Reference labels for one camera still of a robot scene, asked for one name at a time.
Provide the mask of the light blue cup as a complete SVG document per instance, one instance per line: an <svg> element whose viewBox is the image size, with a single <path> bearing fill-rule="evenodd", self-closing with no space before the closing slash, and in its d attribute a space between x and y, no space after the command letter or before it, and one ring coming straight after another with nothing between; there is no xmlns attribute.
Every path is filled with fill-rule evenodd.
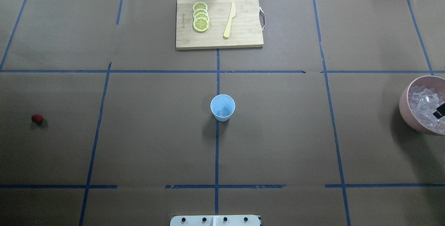
<svg viewBox="0 0 445 226"><path fill-rule="evenodd" d="M235 112L236 104L234 99L226 94L215 96L210 102L210 110L219 122L226 122Z"/></svg>

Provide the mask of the pile of ice cubes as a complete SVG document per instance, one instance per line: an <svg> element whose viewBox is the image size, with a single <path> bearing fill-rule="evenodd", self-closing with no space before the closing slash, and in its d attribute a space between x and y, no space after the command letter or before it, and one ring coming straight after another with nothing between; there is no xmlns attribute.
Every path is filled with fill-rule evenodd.
<svg viewBox="0 0 445 226"><path fill-rule="evenodd" d="M444 134L445 118L436 119L433 115L436 108L444 103L444 93L424 85L412 85L407 95L410 109L421 124L437 134Z"/></svg>

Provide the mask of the pink bowl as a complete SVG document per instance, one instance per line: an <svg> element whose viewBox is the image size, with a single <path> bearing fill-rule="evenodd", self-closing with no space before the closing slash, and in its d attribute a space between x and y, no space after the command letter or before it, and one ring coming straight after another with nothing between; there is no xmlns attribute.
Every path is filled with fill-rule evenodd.
<svg viewBox="0 0 445 226"><path fill-rule="evenodd" d="M408 126L429 135L444 135L444 78L421 76L402 93L399 112Z"/></svg>

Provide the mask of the bamboo cutting board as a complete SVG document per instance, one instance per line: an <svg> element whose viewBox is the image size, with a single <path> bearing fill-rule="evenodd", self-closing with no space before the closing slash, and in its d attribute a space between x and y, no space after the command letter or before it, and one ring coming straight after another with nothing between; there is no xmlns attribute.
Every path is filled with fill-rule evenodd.
<svg viewBox="0 0 445 226"><path fill-rule="evenodd" d="M196 2L205 2L208 6L210 25L202 33L193 29L192 7ZM236 4L236 16L229 39L224 39L232 2ZM177 0L176 49L257 48L263 45L259 0Z"/></svg>

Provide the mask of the yellow plastic knife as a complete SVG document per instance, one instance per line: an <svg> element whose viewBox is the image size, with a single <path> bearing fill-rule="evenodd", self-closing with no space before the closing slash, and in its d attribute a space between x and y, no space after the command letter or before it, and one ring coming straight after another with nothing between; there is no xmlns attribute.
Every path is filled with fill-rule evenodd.
<svg viewBox="0 0 445 226"><path fill-rule="evenodd" d="M235 18L235 16L236 16L236 4L235 4L235 2L232 2L231 6L230 6L227 24L225 26L224 33L223 33L224 39L229 39L229 37L230 37L231 31L232 31L232 21Z"/></svg>

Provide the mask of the lemon slice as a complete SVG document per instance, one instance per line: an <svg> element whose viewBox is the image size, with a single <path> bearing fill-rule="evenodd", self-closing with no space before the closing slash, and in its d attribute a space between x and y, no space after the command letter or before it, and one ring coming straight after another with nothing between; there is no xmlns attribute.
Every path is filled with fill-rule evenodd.
<svg viewBox="0 0 445 226"><path fill-rule="evenodd" d="M196 2L196 3L194 3L192 9L193 9L193 11L196 11L197 9L203 9L203 10L207 11L208 6L205 2Z"/></svg>
<svg viewBox="0 0 445 226"><path fill-rule="evenodd" d="M203 19L203 20L206 20L207 22L209 22L209 15L204 12L199 12L194 15L194 21L196 21L198 19Z"/></svg>
<svg viewBox="0 0 445 226"><path fill-rule="evenodd" d="M205 17L205 18L208 19L209 18L209 14L208 14L206 9L199 8L199 9L196 9L193 12L193 17L194 17L194 19L199 18L199 17Z"/></svg>
<svg viewBox="0 0 445 226"><path fill-rule="evenodd" d="M210 22L207 22L203 19L198 19L193 21L193 29L199 33L205 32L208 30Z"/></svg>

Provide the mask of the red strawberry on table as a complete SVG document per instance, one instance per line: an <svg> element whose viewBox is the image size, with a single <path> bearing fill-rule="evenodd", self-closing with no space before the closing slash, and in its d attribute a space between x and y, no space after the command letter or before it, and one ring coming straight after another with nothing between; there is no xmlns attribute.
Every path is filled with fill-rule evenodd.
<svg viewBox="0 0 445 226"><path fill-rule="evenodd" d="M33 123L35 123L37 125L41 125L43 123L43 116L40 114L33 114L31 116L31 120Z"/></svg>

